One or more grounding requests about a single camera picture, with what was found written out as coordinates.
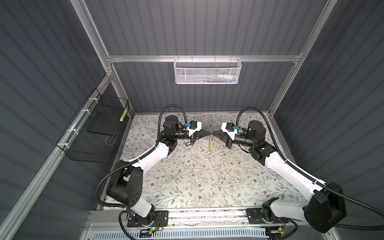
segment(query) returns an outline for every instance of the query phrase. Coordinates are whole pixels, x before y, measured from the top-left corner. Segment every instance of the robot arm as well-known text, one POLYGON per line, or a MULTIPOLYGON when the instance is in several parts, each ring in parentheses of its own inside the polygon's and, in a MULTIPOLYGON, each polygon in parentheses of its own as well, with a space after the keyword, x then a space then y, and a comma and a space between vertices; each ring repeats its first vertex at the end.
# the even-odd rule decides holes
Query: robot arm
MULTIPOLYGON (((108 196, 127 206, 134 214, 139 215, 139 220, 145 225, 153 221, 155 208, 142 196, 143 175, 175 149, 177 139, 190 139, 190 144, 194 144, 197 139, 209 135, 207 131, 200 132, 201 122, 191 121, 184 128, 175 115, 166 117, 163 127, 164 131, 157 147, 152 146, 150 148, 155 147, 156 149, 148 155, 150 149, 137 158, 131 159, 129 162, 136 159, 139 159, 139 161, 112 174, 106 191, 108 196)), ((125 163, 125 161, 120 160, 117 162, 116 167, 125 163)))
POLYGON ((291 166, 339 193, 343 193, 341 187, 335 183, 327 184, 323 180, 315 178, 290 160, 284 161, 275 147, 265 142, 266 129, 261 122, 249 122, 247 130, 241 134, 237 132, 237 126, 233 123, 225 122, 222 124, 222 131, 223 134, 229 136, 220 138, 228 148, 231 148, 233 144, 250 147, 249 153, 255 160, 284 177, 307 200, 287 201, 274 197, 266 201, 263 203, 262 210, 265 222, 273 222, 278 217, 287 217, 306 221, 317 231, 325 233, 346 216, 343 198, 326 191, 291 166))

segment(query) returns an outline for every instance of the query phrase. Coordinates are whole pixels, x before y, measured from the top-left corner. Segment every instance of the white wire mesh basket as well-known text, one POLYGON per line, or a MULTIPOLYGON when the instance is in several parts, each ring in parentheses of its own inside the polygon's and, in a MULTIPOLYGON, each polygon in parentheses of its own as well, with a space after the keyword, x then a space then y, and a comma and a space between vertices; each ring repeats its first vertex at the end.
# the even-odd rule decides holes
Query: white wire mesh basket
POLYGON ((177 84, 236 84, 239 81, 239 58, 190 57, 175 58, 177 84))

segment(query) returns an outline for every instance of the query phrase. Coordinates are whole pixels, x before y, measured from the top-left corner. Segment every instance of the leaf pattern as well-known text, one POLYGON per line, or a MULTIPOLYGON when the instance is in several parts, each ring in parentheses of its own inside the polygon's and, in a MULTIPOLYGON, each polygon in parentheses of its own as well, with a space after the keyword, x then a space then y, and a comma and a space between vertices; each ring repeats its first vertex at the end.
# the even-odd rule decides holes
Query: leaf pattern
MULTIPOLYGON (((237 113, 187 114, 188 121, 200 121, 208 131, 219 130, 222 122, 235 122, 236 117, 237 113)), ((158 118, 158 114, 134 116, 122 160, 139 156, 155 143, 158 118)), ((243 113, 240 127, 246 128, 250 120, 265 124, 258 113, 243 113)), ((281 149, 275 133, 274 137, 281 149)), ((265 138, 273 144, 268 131, 265 138)), ((175 150, 144 176, 142 195, 157 208, 260 206, 271 197, 305 200, 289 182, 239 146, 228 149, 219 139, 214 137, 213 141, 210 153, 209 136, 192 146, 185 145, 188 141, 178 140, 175 150)), ((106 202, 116 203, 109 196, 106 202)))

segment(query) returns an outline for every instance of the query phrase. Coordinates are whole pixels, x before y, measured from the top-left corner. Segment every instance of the black metal bracket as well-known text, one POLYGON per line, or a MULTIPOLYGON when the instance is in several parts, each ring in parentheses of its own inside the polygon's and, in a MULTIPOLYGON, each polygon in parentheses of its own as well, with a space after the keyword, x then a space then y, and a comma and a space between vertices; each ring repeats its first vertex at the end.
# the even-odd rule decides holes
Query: black metal bracket
POLYGON ((127 227, 166 227, 168 225, 168 214, 168 211, 155 211, 153 222, 149 226, 143 226, 141 224, 138 214, 136 214, 135 216, 130 215, 128 218, 127 227))
MULTIPOLYGON (((263 216, 262 216, 262 208, 249 208, 245 210, 247 214, 247 218, 249 221, 249 224, 264 224, 267 223, 264 221, 263 216)), ((277 218, 273 222, 268 222, 268 223, 288 223, 288 220, 284 217, 282 218, 277 218)))

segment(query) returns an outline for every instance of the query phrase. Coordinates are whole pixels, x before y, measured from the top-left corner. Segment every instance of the black mounting plate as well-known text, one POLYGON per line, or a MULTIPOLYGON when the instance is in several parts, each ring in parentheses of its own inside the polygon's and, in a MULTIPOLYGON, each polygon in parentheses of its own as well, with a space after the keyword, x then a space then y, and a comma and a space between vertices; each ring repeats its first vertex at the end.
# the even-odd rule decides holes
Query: black mounting plate
POLYGON ((136 214, 136 216, 129 215, 127 227, 157 227, 158 223, 157 223, 156 218, 159 218, 160 227, 166 227, 168 225, 168 213, 169 213, 168 211, 155 211, 154 221, 149 226, 143 226, 140 224, 140 222, 138 220, 139 215, 137 215, 137 214, 136 214))
MULTIPOLYGON (((247 213, 248 213, 248 211, 251 213, 251 214, 247 214, 249 224, 265 224, 265 223, 267 223, 263 220, 263 217, 261 216, 261 210, 262 210, 261 207, 246 209, 247 213)), ((270 223, 288 223, 288 219, 286 219, 284 217, 277 218, 276 221, 270 222, 270 223)))

